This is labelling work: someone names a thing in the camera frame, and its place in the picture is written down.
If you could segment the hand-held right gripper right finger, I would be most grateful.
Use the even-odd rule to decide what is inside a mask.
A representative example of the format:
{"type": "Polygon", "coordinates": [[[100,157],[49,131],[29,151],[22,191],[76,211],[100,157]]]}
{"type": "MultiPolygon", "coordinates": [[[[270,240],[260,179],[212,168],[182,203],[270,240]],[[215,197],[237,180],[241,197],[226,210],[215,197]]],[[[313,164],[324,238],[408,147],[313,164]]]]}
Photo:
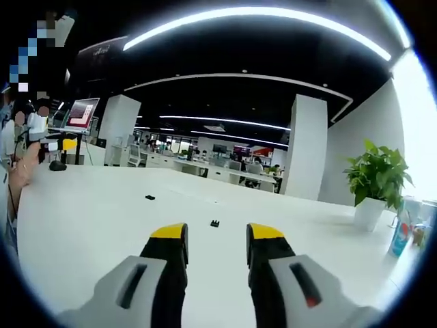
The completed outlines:
{"type": "Polygon", "coordinates": [[[347,297],[341,282],[279,230],[246,227],[248,283],[257,327],[376,327],[381,313],[347,297]]]}

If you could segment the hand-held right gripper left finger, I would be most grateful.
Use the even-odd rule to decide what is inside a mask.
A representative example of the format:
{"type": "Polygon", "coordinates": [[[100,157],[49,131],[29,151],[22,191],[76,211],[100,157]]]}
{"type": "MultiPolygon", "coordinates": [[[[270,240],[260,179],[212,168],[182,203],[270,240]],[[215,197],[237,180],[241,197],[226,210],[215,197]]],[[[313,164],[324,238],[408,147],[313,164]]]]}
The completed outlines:
{"type": "Polygon", "coordinates": [[[181,327],[188,285],[188,226],[153,232],[95,285],[89,301],[57,316],[62,327],[181,327]]]}

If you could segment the person's left hand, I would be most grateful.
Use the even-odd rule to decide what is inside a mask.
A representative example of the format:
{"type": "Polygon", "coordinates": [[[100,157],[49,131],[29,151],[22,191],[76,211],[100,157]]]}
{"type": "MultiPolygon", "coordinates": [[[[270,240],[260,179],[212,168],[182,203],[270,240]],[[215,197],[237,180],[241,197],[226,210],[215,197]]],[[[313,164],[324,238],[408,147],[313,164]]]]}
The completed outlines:
{"type": "Polygon", "coordinates": [[[22,189],[31,182],[33,171],[39,165],[39,151],[40,142],[32,143],[22,159],[10,170],[9,185],[11,189],[22,189]]]}

